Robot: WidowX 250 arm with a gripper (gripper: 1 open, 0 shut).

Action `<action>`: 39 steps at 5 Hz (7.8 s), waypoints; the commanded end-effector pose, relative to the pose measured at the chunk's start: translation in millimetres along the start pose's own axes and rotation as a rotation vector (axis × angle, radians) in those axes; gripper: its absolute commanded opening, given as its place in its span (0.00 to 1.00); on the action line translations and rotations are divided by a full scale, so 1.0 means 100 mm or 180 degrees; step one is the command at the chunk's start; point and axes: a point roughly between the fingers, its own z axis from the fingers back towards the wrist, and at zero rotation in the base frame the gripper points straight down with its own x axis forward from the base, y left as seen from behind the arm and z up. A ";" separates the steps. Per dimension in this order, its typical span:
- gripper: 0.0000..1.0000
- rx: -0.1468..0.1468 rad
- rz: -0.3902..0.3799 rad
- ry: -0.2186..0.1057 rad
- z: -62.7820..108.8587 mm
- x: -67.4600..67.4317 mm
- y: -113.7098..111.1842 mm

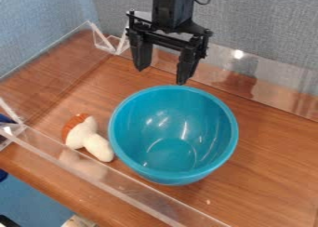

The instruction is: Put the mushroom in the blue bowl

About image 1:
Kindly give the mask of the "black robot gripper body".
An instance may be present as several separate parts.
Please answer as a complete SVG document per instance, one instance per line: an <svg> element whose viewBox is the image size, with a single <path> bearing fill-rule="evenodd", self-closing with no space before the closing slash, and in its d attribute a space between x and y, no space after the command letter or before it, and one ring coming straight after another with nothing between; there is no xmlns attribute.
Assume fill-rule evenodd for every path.
<svg viewBox="0 0 318 227"><path fill-rule="evenodd" d="M152 43L153 46L165 47L179 52L181 52L191 37L199 36L203 40L200 58L205 57L207 44L212 32L195 23L192 19L187 19L175 28L171 28L168 26L160 26L157 22L152 20L149 12L130 10L126 12L126 16L126 36L129 30L137 31L145 36L145 40Z"/></svg>

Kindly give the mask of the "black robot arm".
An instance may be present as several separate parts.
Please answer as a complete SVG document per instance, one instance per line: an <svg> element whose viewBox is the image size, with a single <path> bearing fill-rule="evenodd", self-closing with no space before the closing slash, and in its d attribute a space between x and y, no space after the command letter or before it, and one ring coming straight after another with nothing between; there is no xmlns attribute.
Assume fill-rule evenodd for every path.
<svg viewBox="0 0 318 227"><path fill-rule="evenodd" d="M176 65L176 84L183 85L193 75L199 60L205 57L209 29L192 21L193 3L199 0L152 0L151 13L130 9L125 29L129 39L132 62L141 72L151 64L152 46L180 52Z"/></svg>

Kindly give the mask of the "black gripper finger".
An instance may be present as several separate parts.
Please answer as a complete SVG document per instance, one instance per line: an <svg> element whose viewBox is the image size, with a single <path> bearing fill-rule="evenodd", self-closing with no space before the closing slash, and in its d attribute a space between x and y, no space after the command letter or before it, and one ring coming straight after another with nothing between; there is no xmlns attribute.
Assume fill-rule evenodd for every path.
<svg viewBox="0 0 318 227"><path fill-rule="evenodd" d="M149 67L151 54L152 54L152 43L145 40L145 36L133 30L128 32L130 52L132 52L132 63L139 72Z"/></svg>
<svg viewBox="0 0 318 227"><path fill-rule="evenodd" d="M199 36L192 36L181 50L176 70L176 84L179 86L185 83L195 72L201 53L201 41Z"/></svg>

